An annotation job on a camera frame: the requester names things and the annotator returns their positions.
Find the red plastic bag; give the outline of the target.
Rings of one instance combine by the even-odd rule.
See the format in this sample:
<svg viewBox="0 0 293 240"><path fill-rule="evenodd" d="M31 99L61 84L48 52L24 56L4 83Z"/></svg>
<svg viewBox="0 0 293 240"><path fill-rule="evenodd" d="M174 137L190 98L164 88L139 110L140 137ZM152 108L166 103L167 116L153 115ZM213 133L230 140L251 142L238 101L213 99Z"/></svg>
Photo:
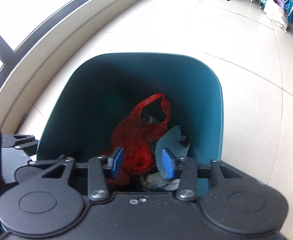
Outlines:
<svg viewBox="0 0 293 240"><path fill-rule="evenodd" d="M143 109L161 101L161 109L165 119L159 124L143 125L141 113ZM121 170L131 177L145 174L153 166L154 161L147 143L160 139L168 129L171 116L171 104L164 94L153 94L136 105L130 115L123 119L111 134L111 150L117 147L124 149L124 161Z"/></svg>

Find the orange foam fruit net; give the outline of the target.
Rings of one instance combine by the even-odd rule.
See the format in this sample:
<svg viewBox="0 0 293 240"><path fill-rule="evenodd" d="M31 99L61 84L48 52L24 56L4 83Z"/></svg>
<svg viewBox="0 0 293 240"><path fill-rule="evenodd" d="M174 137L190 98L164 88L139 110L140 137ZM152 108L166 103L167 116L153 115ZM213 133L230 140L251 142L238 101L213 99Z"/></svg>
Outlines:
<svg viewBox="0 0 293 240"><path fill-rule="evenodd" d="M108 178L106 179L106 183L109 187L118 187L118 186L125 186L130 183L131 175L124 171L120 170L117 178L111 179Z"/></svg>

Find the grey plastic bag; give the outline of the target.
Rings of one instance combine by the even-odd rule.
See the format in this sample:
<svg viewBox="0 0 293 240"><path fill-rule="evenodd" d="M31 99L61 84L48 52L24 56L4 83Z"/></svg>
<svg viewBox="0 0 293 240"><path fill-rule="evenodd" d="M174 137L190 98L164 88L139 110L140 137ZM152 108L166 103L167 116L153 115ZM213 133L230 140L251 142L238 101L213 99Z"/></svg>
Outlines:
<svg viewBox="0 0 293 240"><path fill-rule="evenodd" d="M140 183L147 191L164 190L175 191L178 189L180 179L165 179L159 172L148 173L140 176Z"/></svg>

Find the white shopping bag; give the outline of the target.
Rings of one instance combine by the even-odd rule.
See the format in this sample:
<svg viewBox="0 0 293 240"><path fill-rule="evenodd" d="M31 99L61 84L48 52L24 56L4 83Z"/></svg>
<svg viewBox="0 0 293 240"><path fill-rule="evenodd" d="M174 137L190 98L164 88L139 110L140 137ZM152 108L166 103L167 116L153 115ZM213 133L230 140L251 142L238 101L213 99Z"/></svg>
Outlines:
<svg viewBox="0 0 293 240"><path fill-rule="evenodd" d="M293 0L260 0L267 18L287 32L289 17L293 13Z"/></svg>

